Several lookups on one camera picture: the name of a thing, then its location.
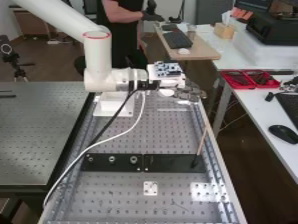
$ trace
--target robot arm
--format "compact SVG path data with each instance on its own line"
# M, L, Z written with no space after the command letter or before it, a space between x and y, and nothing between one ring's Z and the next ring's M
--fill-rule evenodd
M130 81L147 80L147 72L138 69L112 69L112 34L95 24L62 0L14 0L54 27L84 44L87 69L86 89L90 92L128 91Z

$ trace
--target black object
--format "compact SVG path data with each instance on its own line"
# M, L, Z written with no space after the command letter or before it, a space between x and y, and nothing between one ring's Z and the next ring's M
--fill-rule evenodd
M166 33L164 37L171 49L191 48L194 46L194 42L183 31Z
M170 25L164 25L164 26L162 27L162 29L163 29L164 31L175 31L175 30L179 29L179 26L178 26L176 24L170 24Z
M295 20L287 20L288 14L281 13L255 13L248 31L259 40L268 45L298 45L298 14Z
M17 212L21 208L22 200L19 198L10 198L2 208L0 212L0 223L13 224L13 219L17 215Z
M186 0L183 0L179 17L178 18L172 16L170 17L170 21L172 23L180 24L182 22L184 22L184 10L186 10Z
M227 74L231 76L233 81L237 82L239 85L248 86L251 84L241 72L236 71Z
M273 125L269 128L269 131L273 135L276 135L279 138L281 138L291 144L296 145L298 143L298 135L289 127L284 125Z
M198 156L198 165L192 167L194 154L147 154L144 155L144 171L147 173L205 173L203 156Z
M276 95L288 116L292 119L297 129L298 129L298 95L297 94L277 94Z
M237 0L236 7L253 12L268 12L273 0Z
M158 14L150 14L148 11L143 11L143 20L144 21L159 21L159 22L164 22L166 19L163 18L163 16L158 15Z
M268 102L272 102L272 101L273 101L275 96L276 96L276 95L275 95L272 92L269 92L269 94L268 94L268 96L267 96L265 100L267 100Z
M191 168L192 168L192 169L196 168L198 165L200 164L200 162L203 162L201 157L200 157L199 155L195 155L195 159L194 159L194 162L192 162L192 164L191 164Z
M0 95L0 99L17 98L17 95Z
M64 2L66 4L68 4L68 5L72 7L71 0L63 0L63 2Z
M158 8L158 4L156 4L156 1L155 0L148 0L148 6L147 6L147 12L151 14L151 15L155 15L156 14L156 8Z
M298 77L296 77L292 81L285 82L284 85L298 85Z
M143 172L143 154L88 153L82 165L88 172Z
M6 63L10 63L17 70L15 82L19 77L22 77L26 82L29 82L26 70L22 69L22 66L35 66L35 63L19 64L21 55L14 51L7 35L0 35L0 56L3 58L3 61Z
M98 0L83 0L83 9L86 15L95 15L98 13Z

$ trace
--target desk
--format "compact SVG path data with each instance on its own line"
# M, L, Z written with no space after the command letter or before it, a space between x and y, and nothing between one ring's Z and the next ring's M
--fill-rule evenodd
M179 25L179 28L184 32L187 31L186 27L187 24ZM221 54L209 46L209 44L203 40L203 38L199 35L196 35L194 41L194 47L190 49L191 54L188 55L179 54L179 49L171 49L167 43L167 40L163 35L166 32L163 31L163 29L156 25L155 29L171 59L178 61L194 61L194 60L199 61L199 60L217 60L221 58Z
M280 81L288 81L295 76L275 76ZM285 165L295 181L298 184L298 148L277 138L271 132L269 127L283 124L297 131L297 128L275 98L272 102L265 101L269 92L281 92L279 89L255 89L236 90L225 82L224 93L217 110L217 116L213 124L215 135L219 135L232 93L237 97L248 115L251 116L264 138L267 139L275 153L277 154L283 164Z
M201 102L179 102L179 99L164 98L155 91L151 92L147 96L144 116L135 130L92 149L92 152L164 155L195 153L208 117ZM136 116L140 106L142 101L136 99ZM92 117L92 112L91 117L86 119L83 134L78 137L70 162L87 147L110 119ZM127 130L134 121L135 118L118 118L103 139ZM158 220L159 223L172 223L179 220L247 224L209 125L203 155L208 172L196 174L84 172L78 164L66 178L66 184L55 192L39 223L144 223L144 220L147 223L155 223ZM156 196L144 195L144 182L150 180L159 183ZM200 193L194 192L194 184L198 184ZM201 195L201 198L194 199L195 195Z
M23 198L46 193L63 169L88 93L82 82L0 83L7 90L17 98L0 99L0 194Z

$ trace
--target black metal bar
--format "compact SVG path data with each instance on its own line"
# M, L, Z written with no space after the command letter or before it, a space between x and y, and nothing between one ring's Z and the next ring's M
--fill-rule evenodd
M10 198L7 200L7 203L5 204L5 207L2 210L2 217L5 218L5 220L11 221L14 219L15 214L21 208L21 205L22 205L22 200L19 198Z

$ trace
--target wire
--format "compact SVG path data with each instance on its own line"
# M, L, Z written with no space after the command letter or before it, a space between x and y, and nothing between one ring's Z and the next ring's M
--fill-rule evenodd
M123 106L120 107L119 111L116 112L114 118L110 120L108 124L112 124L114 120L116 119L116 117L119 116L119 113L122 112L122 110L123 110L123 108L124 108L124 105L126 105L127 102L128 102L128 99L131 98L131 96L132 96L135 93L136 93L136 91L134 91L134 92L130 94L130 96L127 97L127 100L124 101ZM55 184L54 184L54 186L52 186L52 188L51 188L51 190L50 190L50 192L49 192L49 194L47 194L47 196L46 196L45 204L43 204L43 207L45 207L45 208L46 208L46 206L47 206L50 197L51 197L51 195L54 194L54 191L56 190L56 188L58 188L60 182L63 181L63 179L64 179L66 176L68 175L70 171L72 170L74 166L78 164L78 162L80 161L80 159L83 158L83 156L86 155L86 153L87 153L91 149L94 149L96 146L99 146L99 145L102 145L102 144L104 144L104 143L107 143L107 142L115 140L116 138L122 137L123 135L127 135L127 134L135 129L135 127L138 126L139 121L142 120L142 117L143 117L144 108L146 108L146 101L147 101L146 92L143 92L142 95L143 95L143 106L142 106L142 110L140 110L139 118L138 118L138 120L136 120L134 126L132 126L126 132L120 133L119 135L116 135L116 136L114 136L114 137L111 137L111 138L108 138L108 139L106 139L106 140L103 140L103 141L100 141L100 142L92 144L92 145L91 145L91 146L90 146L90 147L80 153L80 155L78 156L78 158L74 160L74 162L71 163L71 165L68 166L68 168L67 168L66 171L63 172L62 176L59 177L58 181L55 182ZM107 128L110 127L108 124L106 125L106 127L103 128L103 130L102 130L100 133L104 133L104 131L106 131Z
M91 145L94 145L94 144L99 141L100 137L102 137L103 134L106 133L106 131L107 131L107 129L110 128L111 124L114 123L115 119L119 117L119 114L120 114L120 112L123 111L124 106L127 105L127 103L128 103L131 97L134 96L134 94L135 94L138 91L139 91L139 90L135 90L134 92L130 93L130 95L128 95L128 97L127 97L127 99L126 99L126 101L124 101L122 107L119 108L119 110L118 110L118 112L115 113L114 117L111 118L110 122L107 123L107 125L106 125L104 128L102 129L100 133L96 135L95 139L91 141L88 147L90 147Z
M243 117L245 117L248 114L245 113L243 116L240 116L237 119L235 119L220 131L223 131L224 129L227 129L233 123L236 123L236 121L239 121Z

